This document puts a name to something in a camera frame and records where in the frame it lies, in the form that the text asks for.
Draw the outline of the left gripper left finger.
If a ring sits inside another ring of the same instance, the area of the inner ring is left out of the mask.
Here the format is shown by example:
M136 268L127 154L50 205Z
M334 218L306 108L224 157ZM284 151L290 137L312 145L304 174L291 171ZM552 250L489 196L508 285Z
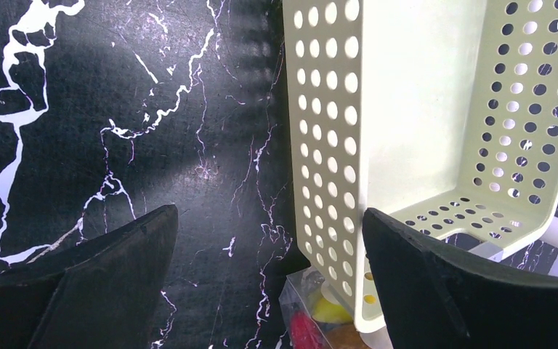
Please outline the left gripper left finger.
M0 275L0 348L148 348L178 208Z

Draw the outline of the clear polka dot zip bag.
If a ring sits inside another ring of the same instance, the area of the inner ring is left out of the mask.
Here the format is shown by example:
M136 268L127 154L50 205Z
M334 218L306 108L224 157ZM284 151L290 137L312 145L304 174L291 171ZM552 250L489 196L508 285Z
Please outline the clear polka dot zip bag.
M326 296L324 282L313 268L286 276L279 302L292 347L367 348L352 316Z

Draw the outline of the yellow fake bell pepper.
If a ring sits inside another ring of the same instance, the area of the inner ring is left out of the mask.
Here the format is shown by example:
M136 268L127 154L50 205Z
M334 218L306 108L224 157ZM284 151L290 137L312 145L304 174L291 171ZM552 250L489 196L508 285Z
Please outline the yellow fake bell pepper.
M326 298L317 300L312 309L312 318L325 324L349 324L353 318L341 305L334 304Z

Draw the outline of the pale green plastic basket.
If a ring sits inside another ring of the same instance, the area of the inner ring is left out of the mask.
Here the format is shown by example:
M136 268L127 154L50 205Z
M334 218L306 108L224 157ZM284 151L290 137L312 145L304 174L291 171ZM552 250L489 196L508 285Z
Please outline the pale green plastic basket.
M361 333L384 327L377 208L500 261L558 204L558 1L285 1L299 249Z

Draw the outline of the red fake apple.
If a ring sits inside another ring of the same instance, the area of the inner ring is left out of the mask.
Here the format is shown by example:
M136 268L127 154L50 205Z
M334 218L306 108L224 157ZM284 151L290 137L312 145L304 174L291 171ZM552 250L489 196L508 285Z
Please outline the red fake apple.
M323 346L320 330L303 311L292 315L289 334L294 349L321 349Z

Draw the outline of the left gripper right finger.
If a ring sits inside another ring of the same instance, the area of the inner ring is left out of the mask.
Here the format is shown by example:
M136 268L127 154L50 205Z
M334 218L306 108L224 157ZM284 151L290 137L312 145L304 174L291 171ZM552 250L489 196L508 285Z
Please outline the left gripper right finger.
M374 208L362 232L395 348L558 348L558 277L486 260Z

